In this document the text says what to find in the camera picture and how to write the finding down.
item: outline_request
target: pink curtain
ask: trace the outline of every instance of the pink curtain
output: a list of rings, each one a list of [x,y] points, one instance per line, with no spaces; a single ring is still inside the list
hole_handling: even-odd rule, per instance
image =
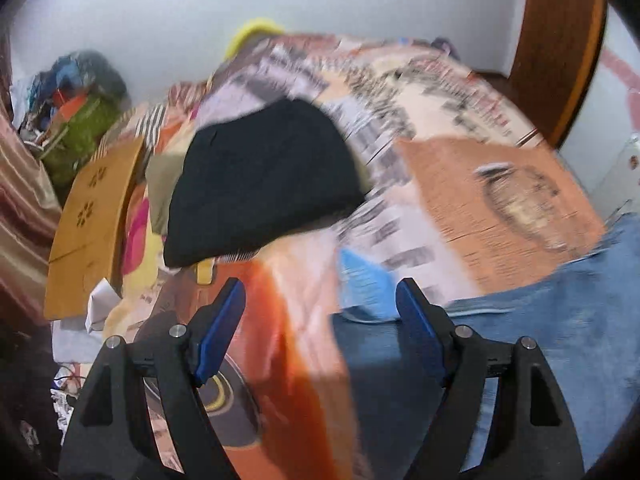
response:
[[[29,332],[42,315],[60,206],[41,163],[0,106],[0,318]]]

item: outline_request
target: metal screw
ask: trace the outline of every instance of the metal screw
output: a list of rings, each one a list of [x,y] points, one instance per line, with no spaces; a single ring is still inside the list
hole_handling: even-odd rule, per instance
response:
[[[106,344],[107,348],[116,348],[116,346],[120,344],[120,336],[112,335],[111,337],[107,338]]]
[[[471,337],[473,334],[474,334],[474,331],[471,330],[471,327],[467,325],[458,325],[456,327],[456,335],[458,337],[463,337],[464,339],[467,339]]]
[[[183,335],[185,335],[187,333],[187,327],[185,327],[184,325],[173,325],[170,329],[169,329],[169,335],[171,337],[182,337]]]
[[[538,346],[538,343],[536,343],[536,340],[527,335],[520,340],[520,344],[524,346],[524,348],[526,348],[527,350],[533,350],[536,346]]]

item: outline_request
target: white wall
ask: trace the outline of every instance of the white wall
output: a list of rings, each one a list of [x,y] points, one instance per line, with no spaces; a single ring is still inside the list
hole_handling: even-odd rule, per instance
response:
[[[11,31],[14,79],[78,48],[101,51],[133,101],[206,77],[246,20],[371,38],[448,36],[475,68],[510,68],[524,0],[27,0]]]
[[[624,22],[609,6],[604,48],[640,73],[640,51]],[[560,149],[560,155],[587,193],[593,192],[634,131],[628,88],[599,63],[580,113]]]

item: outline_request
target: black folded cloth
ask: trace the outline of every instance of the black folded cloth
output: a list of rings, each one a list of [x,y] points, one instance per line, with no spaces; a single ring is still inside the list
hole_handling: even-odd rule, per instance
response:
[[[251,251],[364,200],[331,119],[282,99],[196,133],[169,206],[164,262]]]

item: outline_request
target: brown wooden door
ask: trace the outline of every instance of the brown wooden door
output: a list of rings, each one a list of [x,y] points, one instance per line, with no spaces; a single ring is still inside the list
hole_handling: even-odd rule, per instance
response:
[[[513,101],[552,146],[577,114],[600,52],[605,0],[527,0],[513,69]]]

